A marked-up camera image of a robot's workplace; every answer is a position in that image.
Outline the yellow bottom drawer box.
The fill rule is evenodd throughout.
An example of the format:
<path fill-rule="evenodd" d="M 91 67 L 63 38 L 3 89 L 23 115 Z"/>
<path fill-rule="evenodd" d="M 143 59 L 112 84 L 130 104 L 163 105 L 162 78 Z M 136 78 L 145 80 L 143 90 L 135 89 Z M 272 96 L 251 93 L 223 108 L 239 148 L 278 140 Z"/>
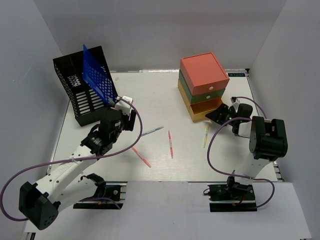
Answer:
<path fill-rule="evenodd" d="M 215 98 L 212 100 L 191 104 L 179 79 L 177 87 L 188 110 L 190 118 L 194 123 L 206 120 L 206 114 L 216 110 L 223 103 L 221 98 Z"/>

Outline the green drawer box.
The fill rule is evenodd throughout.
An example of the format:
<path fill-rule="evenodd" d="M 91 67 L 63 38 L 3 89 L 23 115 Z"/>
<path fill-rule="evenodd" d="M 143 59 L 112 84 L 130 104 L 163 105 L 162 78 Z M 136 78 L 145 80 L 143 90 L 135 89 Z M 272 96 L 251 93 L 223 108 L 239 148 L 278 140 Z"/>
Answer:
<path fill-rule="evenodd" d="M 198 94 L 198 95 L 192 95 L 181 70 L 179 70 L 179 78 L 178 79 L 182 85 L 182 89 L 183 89 L 184 93 L 186 94 L 187 99 L 190 104 L 196 104 L 196 103 L 200 103 L 200 102 L 204 102 L 204 101 L 208 101 L 208 100 L 221 98 L 223 96 L 223 93 L 226 90 L 225 88 L 223 88 L 223 89 L 212 91 L 212 92 L 202 93 L 202 94 Z"/>

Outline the yellow thin pen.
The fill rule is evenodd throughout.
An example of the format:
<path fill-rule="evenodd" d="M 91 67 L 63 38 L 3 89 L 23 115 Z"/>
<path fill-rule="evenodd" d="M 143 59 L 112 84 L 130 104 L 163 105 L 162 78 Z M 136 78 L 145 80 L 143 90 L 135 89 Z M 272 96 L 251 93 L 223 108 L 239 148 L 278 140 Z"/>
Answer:
<path fill-rule="evenodd" d="M 206 129 L 205 129 L 205 135 L 204 135 L 204 140 L 203 140 L 203 148 L 205 148 L 206 144 L 207 144 L 209 129 L 210 129 L 210 124 L 208 123 L 207 126 L 206 126 Z"/>

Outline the salmon top drawer box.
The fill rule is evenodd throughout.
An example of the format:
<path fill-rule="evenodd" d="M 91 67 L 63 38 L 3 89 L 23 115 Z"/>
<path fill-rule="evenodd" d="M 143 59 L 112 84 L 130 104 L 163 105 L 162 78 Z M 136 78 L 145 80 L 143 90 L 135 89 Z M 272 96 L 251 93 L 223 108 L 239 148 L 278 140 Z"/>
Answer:
<path fill-rule="evenodd" d="M 225 89 L 230 80 L 212 52 L 181 58 L 180 70 L 193 96 Z"/>

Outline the blue plastic folder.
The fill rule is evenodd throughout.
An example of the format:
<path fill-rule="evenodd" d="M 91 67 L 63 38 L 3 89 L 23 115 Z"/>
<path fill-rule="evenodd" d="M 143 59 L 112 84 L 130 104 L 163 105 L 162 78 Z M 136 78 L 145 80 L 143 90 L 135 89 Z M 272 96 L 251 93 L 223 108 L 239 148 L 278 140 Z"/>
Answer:
<path fill-rule="evenodd" d="M 83 45 L 83 80 L 107 104 L 114 106 L 118 94 L 111 77 L 103 70 L 95 57 Z"/>

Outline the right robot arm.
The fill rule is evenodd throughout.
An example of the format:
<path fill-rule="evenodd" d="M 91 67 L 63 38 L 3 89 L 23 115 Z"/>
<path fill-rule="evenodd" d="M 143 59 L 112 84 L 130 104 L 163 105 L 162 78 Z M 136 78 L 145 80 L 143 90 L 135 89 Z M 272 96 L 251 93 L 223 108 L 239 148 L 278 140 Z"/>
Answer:
<path fill-rule="evenodd" d="M 223 127 L 231 126 L 235 136 L 249 139 L 246 160 L 227 178 L 225 192 L 233 200 L 249 192 L 260 171 L 270 162 L 283 158 L 288 151 L 284 120 L 252 116 L 252 112 L 253 107 L 249 104 L 239 103 L 234 107 L 222 103 L 205 115 Z"/>

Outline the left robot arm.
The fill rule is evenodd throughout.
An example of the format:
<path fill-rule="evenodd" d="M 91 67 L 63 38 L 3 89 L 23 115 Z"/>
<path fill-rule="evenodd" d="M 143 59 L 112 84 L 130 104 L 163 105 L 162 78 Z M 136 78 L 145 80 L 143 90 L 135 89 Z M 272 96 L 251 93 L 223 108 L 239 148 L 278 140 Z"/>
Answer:
<path fill-rule="evenodd" d="M 83 171 L 95 164 L 116 143 L 122 131 L 133 131 L 137 112 L 108 109 L 100 122 L 70 156 L 71 161 L 61 163 L 35 183 L 25 182 L 19 190 L 19 211 L 38 230 L 48 228 L 65 208 L 83 200 L 99 200 L 105 196 L 106 182 L 95 173 Z"/>

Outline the blue thin pen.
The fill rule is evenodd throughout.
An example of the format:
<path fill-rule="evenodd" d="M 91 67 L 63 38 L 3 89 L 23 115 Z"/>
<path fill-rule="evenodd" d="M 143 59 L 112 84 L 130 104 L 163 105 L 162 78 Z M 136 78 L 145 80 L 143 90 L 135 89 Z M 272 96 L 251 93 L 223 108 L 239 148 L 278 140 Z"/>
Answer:
<path fill-rule="evenodd" d="M 156 132 L 156 131 L 159 131 L 159 130 L 161 130 L 161 129 L 163 129 L 163 128 L 164 128 L 164 126 L 160 126 L 160 127 L 154 128 L 154 129 L 152 129 L 152 130 L 148 130 L 148 131 L 142 133 L 142 134 L 141 134 L 141 137 L 144 137 L 144 136 L 146 136 L 146 135 L 149 135 L 149 134 L 151 134 L 151 133 L 154 133 L 154 132 Z"/>

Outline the orange thin pen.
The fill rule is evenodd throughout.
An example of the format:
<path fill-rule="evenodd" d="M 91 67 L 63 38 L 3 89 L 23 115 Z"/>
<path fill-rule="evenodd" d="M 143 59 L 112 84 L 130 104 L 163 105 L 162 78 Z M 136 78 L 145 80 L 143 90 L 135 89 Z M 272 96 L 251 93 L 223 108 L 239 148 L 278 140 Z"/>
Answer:
<path fill-rule="evenodd" d="M 150 165 L 150 163 L 137 151 L 136 148 L 132 147 L 131 149 L 134 151 L 134 153 L 135 153 L 149 168 L 152 167 L 152 166 Z"/>

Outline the black mesh file organizer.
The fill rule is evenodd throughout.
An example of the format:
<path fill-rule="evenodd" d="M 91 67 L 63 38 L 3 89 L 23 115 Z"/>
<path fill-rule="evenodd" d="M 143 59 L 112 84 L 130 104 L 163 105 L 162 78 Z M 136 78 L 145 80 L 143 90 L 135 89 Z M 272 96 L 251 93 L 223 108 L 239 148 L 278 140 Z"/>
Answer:
<path fill-rule="evenodd" d="M 103 48 L 96 46 L 88 50 L 112 79 Z M 114 106 L 104 103 L 84 81 L 83 59 L 82 50 L 52 60 L 55 72 L 70 99 L 75 120 L 81 127 L 99 121 L 106 110 Z"/>

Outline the pink thin pen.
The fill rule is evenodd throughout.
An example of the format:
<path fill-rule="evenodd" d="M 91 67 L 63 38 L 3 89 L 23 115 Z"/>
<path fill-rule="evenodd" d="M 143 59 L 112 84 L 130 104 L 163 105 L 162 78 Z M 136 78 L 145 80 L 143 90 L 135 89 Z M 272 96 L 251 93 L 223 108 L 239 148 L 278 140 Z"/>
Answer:
<path fill-rule="evenodd" d="M 172 145 L 172 137 L 171 137 L 171 133 L 170 133 L 169 130 L 168 130 L 168 140 L 169 140 L 170 156 L 171 156 L 171 159 L 173 159 L 174 158 L 174 152 L 173 152 L 173 145 Z"/>

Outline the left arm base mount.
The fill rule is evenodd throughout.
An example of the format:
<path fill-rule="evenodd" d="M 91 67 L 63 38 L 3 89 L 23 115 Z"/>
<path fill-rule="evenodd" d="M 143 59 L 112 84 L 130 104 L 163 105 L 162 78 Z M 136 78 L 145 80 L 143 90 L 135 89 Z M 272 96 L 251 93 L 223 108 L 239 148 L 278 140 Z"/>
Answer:
<path fill-rule="evenodd" d="M 95 173 L 82 175 L 78 182 L 82 180 L 91 180 L 96 190 L 92 196 L 86 198 L 86 201 L 75 203 L 73 209 L 120 210 L 123 207 L 127 192 L 126 181 L 105 181 Z"/>

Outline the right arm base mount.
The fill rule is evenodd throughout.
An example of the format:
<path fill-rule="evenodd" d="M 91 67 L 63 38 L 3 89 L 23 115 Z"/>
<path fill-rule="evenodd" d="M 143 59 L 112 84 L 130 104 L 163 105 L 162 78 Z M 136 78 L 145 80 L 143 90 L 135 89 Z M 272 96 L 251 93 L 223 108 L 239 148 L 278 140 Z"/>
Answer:
<path fill-rule="evenodd" d="M 203 191 L 209 199 L 211 213 L 257 212 L 257 203 L 253 187 L 248 191 L 232 190 L 227 184 L 209 184 Z"/>

